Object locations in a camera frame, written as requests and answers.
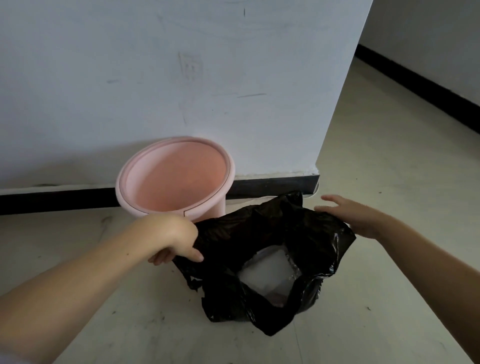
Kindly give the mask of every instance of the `gray wall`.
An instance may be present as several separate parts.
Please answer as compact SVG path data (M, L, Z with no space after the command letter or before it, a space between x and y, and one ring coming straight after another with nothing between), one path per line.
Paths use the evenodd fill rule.
M480 105L480 1L374 0L360 44Z
M112 183L176 135L238 175L315 173L370 4L0 1L0 188Z

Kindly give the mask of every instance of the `beige floor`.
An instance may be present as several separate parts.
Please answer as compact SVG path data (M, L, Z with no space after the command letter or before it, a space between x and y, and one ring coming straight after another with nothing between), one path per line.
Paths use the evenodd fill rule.
M480 269L480 135L354 60L318 159L321 193L411 224ZM132 220L120 208L0 217L0 293ZM172 264L141 264L58 363L469 363L382 248L358 239L274 337L210 323Z

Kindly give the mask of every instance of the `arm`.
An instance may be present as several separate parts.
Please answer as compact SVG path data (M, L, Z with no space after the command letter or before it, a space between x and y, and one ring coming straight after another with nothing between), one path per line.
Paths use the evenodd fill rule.
M75 338L120 279L159 250L203 259L195 225L175 215L135 221L83 256L62 263L0 297L0 347L33 363L51 363Z
M389 215L337 195L322 199L338 206L315 210L378 240L467 355L480 363L480 272Z

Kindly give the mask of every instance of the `baseboard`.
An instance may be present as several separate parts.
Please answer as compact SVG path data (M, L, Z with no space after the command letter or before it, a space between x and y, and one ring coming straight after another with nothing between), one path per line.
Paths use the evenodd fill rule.
M318 177L317 174L235 180L227 193L227 199L277 196L293 190L313 194ZM119 203L113 187L0 195L0 215L117 206Z
M360 44L355 57L480 133L480 106Z

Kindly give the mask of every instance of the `pink trash can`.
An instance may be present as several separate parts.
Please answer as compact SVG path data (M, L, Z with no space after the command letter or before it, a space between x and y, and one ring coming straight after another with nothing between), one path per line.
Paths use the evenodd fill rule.
M208 139L162 140L123 166L115 191L132 215L170 212L193 222L225 214L225 196L235 177L228 152Z

